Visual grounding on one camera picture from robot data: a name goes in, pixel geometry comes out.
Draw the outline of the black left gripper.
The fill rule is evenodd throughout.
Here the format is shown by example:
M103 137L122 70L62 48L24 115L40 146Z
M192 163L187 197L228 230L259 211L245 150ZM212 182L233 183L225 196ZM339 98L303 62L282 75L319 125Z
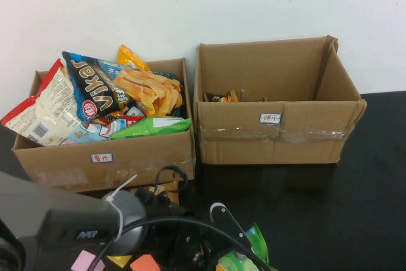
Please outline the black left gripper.
M199 224L165 221L148 226L147 249L162 270L215 270L219 235Z

